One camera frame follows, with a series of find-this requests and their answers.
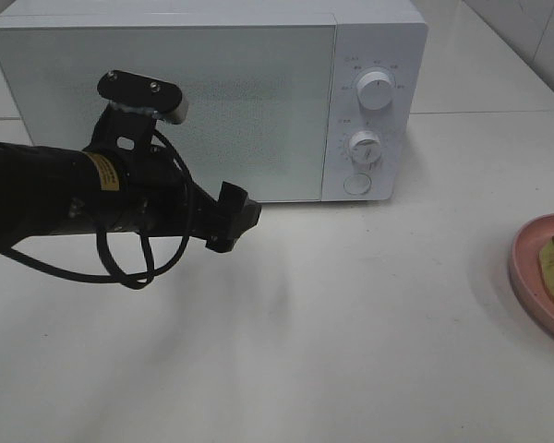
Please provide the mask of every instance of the black cable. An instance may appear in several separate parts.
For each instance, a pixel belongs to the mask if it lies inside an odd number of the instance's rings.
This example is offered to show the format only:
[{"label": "black cable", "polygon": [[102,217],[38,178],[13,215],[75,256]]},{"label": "black cable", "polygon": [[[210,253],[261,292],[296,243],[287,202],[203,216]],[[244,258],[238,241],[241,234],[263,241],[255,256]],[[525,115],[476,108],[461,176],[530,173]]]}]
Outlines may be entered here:
[{"label": "black cable", "polygon": [[[154,136],[158,138],[162,142],[164,147],[170,152],[170,154],[173,156],[173,159],[176,161],[176,164],[178,165],[181,172],[183,173],[183,176],[185,178],[185,188],[187,193],[187,221],[185,223],[185,233],[181,238],[181,243],[176,249],[175,254],[166,262],[166,264],[159,267],[158,269],[153,268],[154,262],[153,262],[153,255],[151,253],[150,240],[146,235],[142,233],[140,233],[139,236],[141,240],[142,250],[144,252],[144,257],[146,259],[147,270],[146,272],[139,272],[134,274],[125,274],[114,262],[110,251],[109,251],[109,256],[111,261],[108,260],[108,257],[106,256],[107,255],[106,250],[108,250],[108,246],[106,247],[106,249],[103,249],[102,251],[99,250],[99,255],[101,257],[101,261],[103,262],[103,265],[105,266],[105,268],[109,272],[111,272],[109,268],[113,269],[114,275],[83,274],[80,272],[74,272],[67,269],[61,269],[56,266],[50,265],[48,263],[42,262],[37,258],[29,257],[26,254],[23,254],[22,252],[17,251],[16,249],[13,249],[13,248],[10,248],[7,251],[3,252],[2,255],[12,260],[15,260],[18,263],[21,263],[25,266],[28,266],[29,268],[49,274],[53,277],[57,277],[57,278],[65,279],[69,281],[77,281],[82,283],[121,283],[127,287],[139,286],[143,284],[143,286],[132,288],[132,289],[141,289],[146,284],[149,284],[154,277],[164,274],[167,270],[169,270],[181,259],[181,257],[185,254],[185,250],[187,249],[187,244],[190,239],[190,233],[193,230],[193,222],[195,219],[195,184],[193,182],[193,177],[191,176],[191,172],[187,168],[187,164],[183,161],[182,157],[176,151],[175,147],[168,140],[168,138],[166,138],[163,134],[161,134],[157,129],[154,129]],[[103,257],[102,253],[104,253],[106,264],[105,264],[105,261],[102,260],[102,257]]]}]

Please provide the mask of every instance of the power knob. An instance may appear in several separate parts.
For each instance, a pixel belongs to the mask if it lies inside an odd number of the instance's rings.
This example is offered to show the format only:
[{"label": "power knob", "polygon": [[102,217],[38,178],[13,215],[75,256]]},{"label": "power knob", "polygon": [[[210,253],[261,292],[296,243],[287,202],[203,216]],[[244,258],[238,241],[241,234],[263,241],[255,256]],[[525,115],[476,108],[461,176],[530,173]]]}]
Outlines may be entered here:
[{"label": "power knob", "polygon": [[347,142],[347,152],[359,164],[376,162],[381,157],[379,137],[371,131],[356,132]]},{"label": "power knob", "polygon": [[394,90],[391,75],[381,69],[363,74],[357,81],[357,99],[366,109],[376,111],[391,102]]}]

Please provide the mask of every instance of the yellow label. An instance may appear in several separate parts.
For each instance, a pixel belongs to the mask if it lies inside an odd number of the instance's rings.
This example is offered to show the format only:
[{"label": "yellow label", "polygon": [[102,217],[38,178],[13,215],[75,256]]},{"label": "yellow label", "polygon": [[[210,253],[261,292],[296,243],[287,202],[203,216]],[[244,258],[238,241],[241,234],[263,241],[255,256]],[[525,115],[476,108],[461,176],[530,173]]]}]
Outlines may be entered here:
[{"label": "yellow label", "polygon": [[99,172],[101,178],[101,190],[103,191],[118,191],[119,190],[119,177],[117,171],[114,169],[113,164],[101,154],[95,154],[94,152],[84,152],[96,166],[96,170]]}]

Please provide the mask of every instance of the microwave control panel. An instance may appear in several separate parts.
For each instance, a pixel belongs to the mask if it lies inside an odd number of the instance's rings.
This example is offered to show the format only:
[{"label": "microwave control panel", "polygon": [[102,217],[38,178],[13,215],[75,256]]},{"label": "microwave control panel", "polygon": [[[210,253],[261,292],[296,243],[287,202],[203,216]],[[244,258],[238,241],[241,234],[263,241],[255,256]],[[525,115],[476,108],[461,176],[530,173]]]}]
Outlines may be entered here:
[{"label": "microwave control panel", "polygon": [[391,196],[426,38],[424,23],[337,27],[322,200]]}]

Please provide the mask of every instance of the round button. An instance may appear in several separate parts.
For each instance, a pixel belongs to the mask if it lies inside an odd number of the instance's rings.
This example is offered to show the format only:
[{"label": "round button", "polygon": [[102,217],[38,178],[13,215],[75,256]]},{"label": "round button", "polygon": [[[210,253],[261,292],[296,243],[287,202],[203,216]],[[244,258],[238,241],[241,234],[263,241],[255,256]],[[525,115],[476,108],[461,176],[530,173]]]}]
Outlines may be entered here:
[{"label": "round button", "polygon": [[356,88],[361,105],[376,111],[391,102],[394,80],[387,72],[375,70],[364,74],[357,81]]},{"label": "round button", "polygon": [[352,196],[365,194],[371,188],[371,179],[369,175],[355,174],[344,180],[344,190]]},{"label": "round button", "polygon": [[354,162],[370,164],[381,157],[379,137],[371,131],[359,131],[349,138],[347,152]]}]

